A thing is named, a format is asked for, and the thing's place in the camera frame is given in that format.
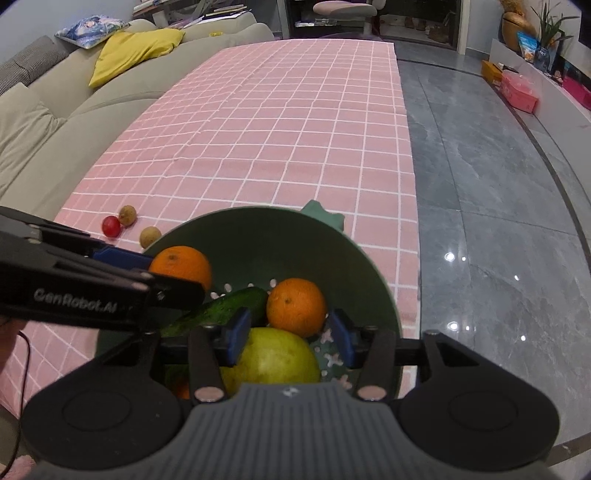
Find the beige pillow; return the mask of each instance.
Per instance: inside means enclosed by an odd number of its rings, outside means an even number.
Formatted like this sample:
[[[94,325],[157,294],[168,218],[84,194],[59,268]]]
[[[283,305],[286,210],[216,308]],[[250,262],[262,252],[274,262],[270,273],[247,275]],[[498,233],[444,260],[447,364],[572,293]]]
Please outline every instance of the beige pillow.
[[[22,83],[0,95],[0,197],[65,121],[54,117]]]

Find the human hand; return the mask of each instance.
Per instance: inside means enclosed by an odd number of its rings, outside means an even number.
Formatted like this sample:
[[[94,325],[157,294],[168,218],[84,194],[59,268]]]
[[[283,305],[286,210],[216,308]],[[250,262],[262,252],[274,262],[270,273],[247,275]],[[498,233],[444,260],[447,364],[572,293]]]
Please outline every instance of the human hand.
[[[26,324],[23,320],[14,319],[6,322],[6,318],[0,317],[0,373],[14,350],[18,332],[25,328]]]

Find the green plant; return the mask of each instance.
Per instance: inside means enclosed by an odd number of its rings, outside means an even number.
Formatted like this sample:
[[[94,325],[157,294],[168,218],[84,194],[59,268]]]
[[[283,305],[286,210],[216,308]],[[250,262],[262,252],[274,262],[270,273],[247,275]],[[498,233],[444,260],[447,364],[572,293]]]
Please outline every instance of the green plant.
[[[569,38],[573,38],[572,35],[565,35],[564,31],[560,29],[560,26],[564,20],[572,20],[578,17],[565,17],[563,14],[561,14],[560,18],[558,18],[555,15],[551,15],[550,12],[558,5],[560,5],[560,2],[558,2],[552,8],[548,8],[548,3],[544,2],[541,12],[538,12],[534,7],[531,7],[531,9],[540,19],[540,32],[538,33],[540,47],[548,48],[553,43],[558,43]]]

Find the bowl handle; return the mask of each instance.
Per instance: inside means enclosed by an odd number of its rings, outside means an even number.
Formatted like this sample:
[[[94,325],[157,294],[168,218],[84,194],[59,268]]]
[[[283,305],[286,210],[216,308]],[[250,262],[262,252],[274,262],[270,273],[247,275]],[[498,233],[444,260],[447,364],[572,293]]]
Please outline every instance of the bowl handle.
[[[310,200],[300,212],[336,228],[339,232],[345,230],[345,216],[342,213],[327,212],[316,200]]]

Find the white logo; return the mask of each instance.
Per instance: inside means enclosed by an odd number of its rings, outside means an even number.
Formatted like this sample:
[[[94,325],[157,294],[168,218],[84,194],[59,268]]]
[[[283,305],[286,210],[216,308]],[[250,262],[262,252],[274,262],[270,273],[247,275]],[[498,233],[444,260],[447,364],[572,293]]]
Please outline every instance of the white logo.
[[[288,398],[293,398],[299,394],[300,391],[296,387],[287,387],[281,390],[281,393],[283,393]]]
[[[44,288],[36,289],[33,299],[71,309],[90,310],[91,312],[115,313],[117,311],[116,302],[113,303],[110,301],[103,305],[100,300],[86,300],[84,297],[75,297],[71,293],[46,292]]]

